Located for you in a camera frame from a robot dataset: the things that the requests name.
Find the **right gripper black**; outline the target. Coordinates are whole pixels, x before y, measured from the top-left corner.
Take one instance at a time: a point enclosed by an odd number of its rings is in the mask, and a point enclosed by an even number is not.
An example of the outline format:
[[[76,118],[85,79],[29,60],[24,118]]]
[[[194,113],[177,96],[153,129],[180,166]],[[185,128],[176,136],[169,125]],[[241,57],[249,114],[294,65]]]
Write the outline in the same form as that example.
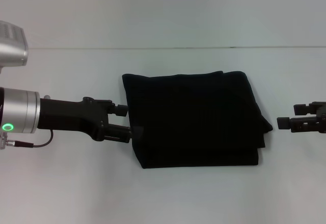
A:
[[[280,130],[291,132],[320,132],[325,133],[325,102],[312,102],[295,104],[293,106],[296,116],[316,115],[316,117],[278,117],[277,124]]]

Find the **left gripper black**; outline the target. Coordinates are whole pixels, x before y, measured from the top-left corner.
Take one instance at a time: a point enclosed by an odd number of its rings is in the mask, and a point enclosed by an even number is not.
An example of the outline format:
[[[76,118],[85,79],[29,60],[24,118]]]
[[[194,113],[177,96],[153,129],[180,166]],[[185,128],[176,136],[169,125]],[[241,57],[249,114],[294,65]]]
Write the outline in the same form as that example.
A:
[[[84,97],[80,102],[41,99],[37,128],[83,132],[98,142],[129,143],[131,139],[142,138],[142,126],[108,125],[108,114],[125,117],[127,113],[128,106],[115,105],[110,100],[90,97]]]

